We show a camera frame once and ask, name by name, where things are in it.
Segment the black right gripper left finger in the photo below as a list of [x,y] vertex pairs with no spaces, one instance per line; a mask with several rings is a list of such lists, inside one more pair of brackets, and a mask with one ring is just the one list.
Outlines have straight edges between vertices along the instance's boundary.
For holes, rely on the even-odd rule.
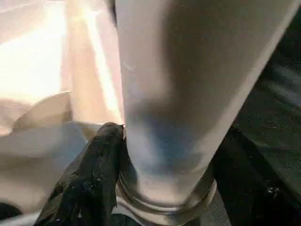
[[123,150],[124,126],[103,124],[64,171],[35,225],[108,226]]

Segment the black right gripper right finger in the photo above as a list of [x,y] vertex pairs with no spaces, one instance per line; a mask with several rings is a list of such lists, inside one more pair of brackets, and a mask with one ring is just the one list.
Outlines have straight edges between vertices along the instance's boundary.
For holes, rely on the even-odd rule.
[[212,163],[233,226],[301,224],[300,198],[241,131],[228,130]]

